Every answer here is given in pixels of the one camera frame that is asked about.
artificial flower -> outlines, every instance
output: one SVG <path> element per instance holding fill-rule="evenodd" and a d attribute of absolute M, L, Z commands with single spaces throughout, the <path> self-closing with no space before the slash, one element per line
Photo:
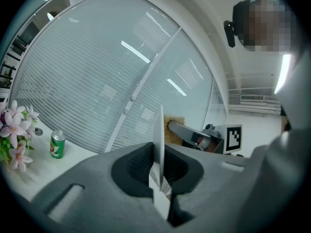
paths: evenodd
<path fill-rule="evenodd" d="M 24 118 L 22 112 L 25 110 L 25 106 L 17 107 L 17 101 L 13 100 L 11 107 L 11 109 L 8 109 L 8 112 L 10 112 L 12 117 L 18 114 L 21 118 Z"/>
<path fill-rule="evenodd" d="M 26 138 L 26 140 L 29 140 L 29 139 L 31 139 L 31 137 L 35 138 L 35 125 L 34 125 L 33 120 L 30 116 L 28 116 L 26 118 L 26 121 L 29 123 L 29 127 L 28 127 L 28 129 L 26 129 L 26 133 L 23 136 Z"/>
<path fill-rule="evenodd" d="M 19 114 L 16 114 L 13 118 L 10 112 L 6 112 L 4 114 L 5 123 L 8 127 L 4 127 L 1 132 L 1 137 L 7 137 L 11 135 L 10 142 L 12 146 L 16 149 L 17 148 L 17 136 L 24 135 L 26 130 L 29 128 L 30 123 L 29 121 L 23 121 L 21 123 L 21 117 Z"/>
<path fill-rule="evenodd" d="M 29 116 L 33 119 L 33 120 L 38 120 L 38 116 L 39 113 L 34 111 L 34 108 L 32 105 L 30 105 L 30 107 L 26 106 L 27 112 L 29 114 Z"/>
<path fill-rule="evenodd" d="M 20 140 L 17 144 L 17 149 L 20 149 L 21 147 L 26 147 L 26 141 Z"/>
<path fill-rule="evenodd" d="M 5 98 L 3 102 L 0 103 L 0 114 L 6 110 L 8 98 Z"/>
<path fill-rule="evenodd" d="M 32 123 L 28 129 L 26 130 L 26 134 L 24 134 L 24 137 L 28 140 L 32 138 L 35 138 L 35 126 Z"/>
<path fill-rule="evenodd" d="M 25 147 L 21 146 L 19 149 L 10 149 L 9 154 L 12 157 L 11 169 L 14 170 L 17 167 L 22 171 L 26 172 L 25 163 L 30 163 L 33 161 L 32 158 L 25 156 Z"/>

ceiling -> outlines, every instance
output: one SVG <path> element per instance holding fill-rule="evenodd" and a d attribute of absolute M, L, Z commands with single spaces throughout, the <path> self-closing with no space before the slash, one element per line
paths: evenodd
<path fill-rule="evenodd" d="M 232 8 L 243 0 L 177 0 L 201 24 L 218 52 L 228 81 L 229 95 L 274 96 L 282 55 L 275 52 L 249 52 L 238 40 L 227 44 L 223 22 L 232 19 Z"/>

horizontal blinds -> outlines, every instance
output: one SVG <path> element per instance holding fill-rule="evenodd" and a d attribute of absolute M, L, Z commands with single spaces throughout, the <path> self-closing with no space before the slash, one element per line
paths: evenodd
<path fill-rule="evenodd" d="M 227 119 L 225 106 L 216 81 L 213 82 L 212 95 L 208 106 L 204 127 L 207 124 L 224 125 Z"/>
<path fill-rule="evenodd" d="M 212 75 L 181 31 L 169 45 L 129 111 L 112 149 L 152 141 L 160 105 L 165 115 L 184 117 L 201 130 L 212 90 Z"/>
<path fill-rule="evenodd" d="M 103 152 L 131 94 L 177 26 L 144 0 L 86 0 L 41 33 L 11 99 L 52 130 Z"/>

table surface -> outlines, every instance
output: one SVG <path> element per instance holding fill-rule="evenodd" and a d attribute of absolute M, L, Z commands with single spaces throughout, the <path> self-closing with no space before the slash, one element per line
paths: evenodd
<path fill-rule="evenodd" d="M 4 169 L 4 176 L 11 189 L 21 194 L 28 201 L 31 201 L 43 187 L 68 169 L 82 160 L 96 155 L 96 153 L 66 140 L 64 156 L 55 159 L 50 154 L 52 130 L 41 121 L 38 121 L 37 127 L 42 129 L 43 135 L 32 140 L 32 146 L 35 150 L 30 151 L 29 157 L 34 161 L 29 164 L 26 172 Z"/>

green soda can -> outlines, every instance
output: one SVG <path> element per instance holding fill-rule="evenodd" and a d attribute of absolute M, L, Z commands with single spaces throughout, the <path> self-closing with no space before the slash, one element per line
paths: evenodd
<path fill-rule="evenodd" d="M 66 137 L 60 130 L 55 130 L 51 134 L 50 153 L 54 158 L 59 159 L 63 157 L 65 140 Z"/>

